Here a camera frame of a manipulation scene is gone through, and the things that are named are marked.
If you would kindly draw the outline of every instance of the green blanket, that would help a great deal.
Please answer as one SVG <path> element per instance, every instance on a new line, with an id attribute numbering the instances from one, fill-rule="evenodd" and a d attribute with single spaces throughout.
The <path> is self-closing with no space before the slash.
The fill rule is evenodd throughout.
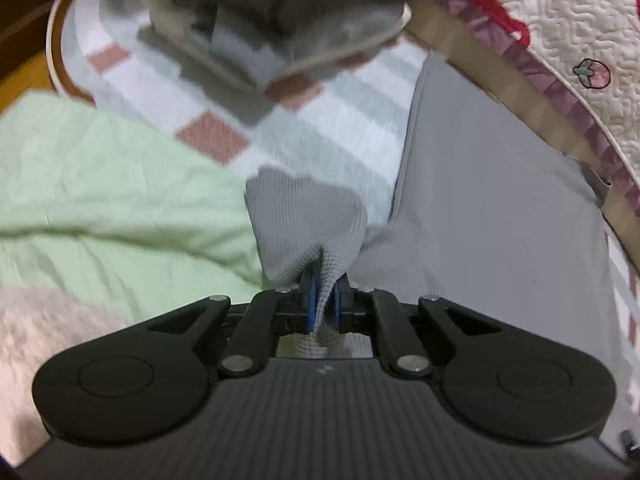
<path id="1" fill-rule="evenodd" d="M 50 93 L 0 120 L 0 286 L 139 322 L 210 294 L 244 303 L 262 283 L 244 183 L 212 160 Z"/>

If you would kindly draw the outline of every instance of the gray fabric item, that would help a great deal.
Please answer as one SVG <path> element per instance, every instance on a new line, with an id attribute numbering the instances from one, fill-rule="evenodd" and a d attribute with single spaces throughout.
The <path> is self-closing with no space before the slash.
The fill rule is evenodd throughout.
<path id="1" fill-rule="evenodd" d="M 270 282 L 296 282 L 306 266 L 322 258 L 318 330 L 334 283 L 362 246 L 367 228 L 362 202 L 350 190 L 261 168 L 246 183 L 246 203 Z"/>
<path id="2" fill-rule="evenodd" d="M 280 211 L 269 229 L 260 225 L 264 217 L 256 199 L 248 202 L 263 253 L 267 232 L 273 237 L 280 231 L 284 239 L 297 230 L 316 238 L 291 221 L 321 209 L 323 220 L 331 219 L 340 211 L 311 200 L 288 201 L 296 211 L 273 204 L 284 204 L 285 195 L 287 188 L 260 197 L 259 204 Z M 629 370 L 599 202 L 576 160 L 430 54 L 414 96 L 389 224 L 367 230 L 348 276 L 403 302 L 439 294 L 593 355 L 618 386 L 602 440 L 622 452 L 620 431 L 640 428 L 624 399 Z M 343 215 L 338 218 L 349 225 Z M 267 264 L 287 257 L 277 242 L 269 252 Z"/>
<path id="3" fill-rule="evenodd" d="M 582 176 L 587 181 L 587 184 L 591 186 L 591 189 L 596 193 L 596 204 L 599 208 L 602 208 L 604 203 L 607 201 L 607 196 L 609 196 L 609 192 L 611 191 L 613 184 L 610 180 L 607 180 L 597 174 L 586 162 L 577 161 L 578 164 L 580 164 Z"/>
<path id="4" fill-rule="evenodd" d="M 240 73 L 258 88 L 283 77 L 291 65 L 320 60 L 372 38 L 390 36 L 399 28 L 404 2 L 386 6 L 354 6 L 310 22 L 292 36 L 278 38 L 220 6 L 212 31 L 201 23 L 186 25 L 186 33 L 201 49 Z"/>

